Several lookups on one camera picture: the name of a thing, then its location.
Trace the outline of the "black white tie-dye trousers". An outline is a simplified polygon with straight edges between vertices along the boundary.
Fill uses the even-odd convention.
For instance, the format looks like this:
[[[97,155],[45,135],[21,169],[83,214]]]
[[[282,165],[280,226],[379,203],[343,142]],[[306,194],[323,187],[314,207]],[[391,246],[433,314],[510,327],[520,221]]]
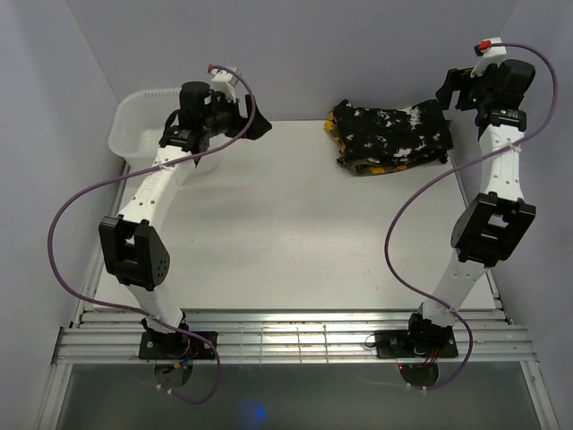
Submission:
[[[397,109],[358,107],[344,99],[330,110],[325,128],[339,144],[340,161],[353,167],[413,167],[444,160],[453,149],[437,99]]]

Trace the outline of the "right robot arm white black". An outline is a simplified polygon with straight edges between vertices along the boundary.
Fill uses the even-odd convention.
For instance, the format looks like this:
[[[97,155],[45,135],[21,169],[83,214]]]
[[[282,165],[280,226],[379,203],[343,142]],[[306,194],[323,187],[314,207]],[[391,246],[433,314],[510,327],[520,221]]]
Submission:
[[[475,283],[506,261],[533,223],[536,208],[520,187],[516,141],[526,130],[519,105],[535,77],[533,65],[515,59],[451,69],[436,92],[442,109],[474,110],[478,142],[493,156],[483,164],[483,190],[458,218],[450,239],[452,256],[440,282],[408,321],[406,349],[438,356],[453,342],[454,311]]]

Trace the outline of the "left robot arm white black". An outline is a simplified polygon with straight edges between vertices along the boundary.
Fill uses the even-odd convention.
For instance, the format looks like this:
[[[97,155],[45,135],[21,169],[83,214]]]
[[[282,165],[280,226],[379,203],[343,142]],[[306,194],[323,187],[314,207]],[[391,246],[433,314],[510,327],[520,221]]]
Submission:
[[[252,94],[245,95],[246,112],[232,90],[206,82],[187,82],[179,91],[179,107],[168,117],[153,160],[154,172],[142,180],[132,199],[98,226],[104,265],[126,286],[145,312],[141,322],[151,342],[169,357],[183,356],[190,347],[184,312],[167,288],[170,254],[160,230],[184,181],[198,167],[199,157],[213,138],[257,140],[271,129]]]

